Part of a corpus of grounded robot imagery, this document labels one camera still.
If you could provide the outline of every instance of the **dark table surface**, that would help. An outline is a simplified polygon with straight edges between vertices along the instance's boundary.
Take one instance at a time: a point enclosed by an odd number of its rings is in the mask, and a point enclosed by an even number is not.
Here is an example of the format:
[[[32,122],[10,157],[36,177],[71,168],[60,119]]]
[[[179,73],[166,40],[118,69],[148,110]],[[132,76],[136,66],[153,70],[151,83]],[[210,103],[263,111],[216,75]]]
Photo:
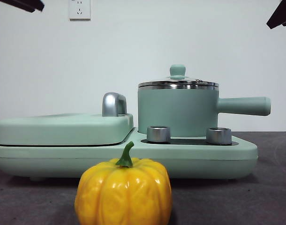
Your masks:
[[[258,146],[252,174],[238,180],[171,179],[169,225],[286,225],[286,132],[233,135]],[[0,171],[0,225],[77,225],[78,182],[32,182]]]

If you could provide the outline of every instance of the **saucepan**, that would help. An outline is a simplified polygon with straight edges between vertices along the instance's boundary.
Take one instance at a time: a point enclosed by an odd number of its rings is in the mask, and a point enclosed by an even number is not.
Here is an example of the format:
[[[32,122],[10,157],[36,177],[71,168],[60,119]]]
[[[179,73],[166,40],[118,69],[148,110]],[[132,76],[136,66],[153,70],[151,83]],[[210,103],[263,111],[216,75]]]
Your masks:
[[[267,116],[268,97],[219,98],[216,82],[190,79],[184,65],[172,65],[170,76],[138,85],[138,131],[150,126],[170,128],[172,137],[206,136],[218,126],[219,113]]]

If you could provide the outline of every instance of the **pumpkin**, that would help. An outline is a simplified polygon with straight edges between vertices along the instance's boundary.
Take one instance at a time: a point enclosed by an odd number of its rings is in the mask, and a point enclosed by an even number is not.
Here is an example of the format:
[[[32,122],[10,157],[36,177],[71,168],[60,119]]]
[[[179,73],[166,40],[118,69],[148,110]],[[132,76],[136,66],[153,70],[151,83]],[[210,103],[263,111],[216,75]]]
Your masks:
[[[120,159],[99,163],[79,181],[75,212],[81,225],[167,225],[172,209],[165,167],[151,159],[130,158],[128,143]]]

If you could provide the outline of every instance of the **wall socket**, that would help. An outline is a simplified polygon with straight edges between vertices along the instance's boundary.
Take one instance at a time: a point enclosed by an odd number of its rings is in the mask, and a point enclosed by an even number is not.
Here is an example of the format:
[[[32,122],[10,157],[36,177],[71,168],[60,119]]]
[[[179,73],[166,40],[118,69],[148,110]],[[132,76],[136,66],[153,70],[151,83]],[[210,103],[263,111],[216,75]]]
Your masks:
[[[91,19],[91,0],[69,0],[70,20]]]

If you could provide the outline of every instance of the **stainless steel rim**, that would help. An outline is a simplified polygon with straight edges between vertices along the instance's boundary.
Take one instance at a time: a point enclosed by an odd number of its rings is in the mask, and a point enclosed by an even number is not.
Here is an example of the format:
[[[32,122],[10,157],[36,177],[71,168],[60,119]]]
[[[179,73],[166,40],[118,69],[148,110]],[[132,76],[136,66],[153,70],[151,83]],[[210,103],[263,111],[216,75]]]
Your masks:
[[[214,86],[219,87],[218,83],[214,82],[205,82],[201,80],[196,81],[182,81],[182,80],[169,80],[169,81],[151,81],[151,82],[143,82],[138,85],[138,87],[144,87],[144,86],[162,86],[162,85],[192,85],[192,86]]]
[[[193,84],[164,84],[141,86],[139,90],[160,90],[160,89],[198,89],[198,90],[219,90],[219,87]]]

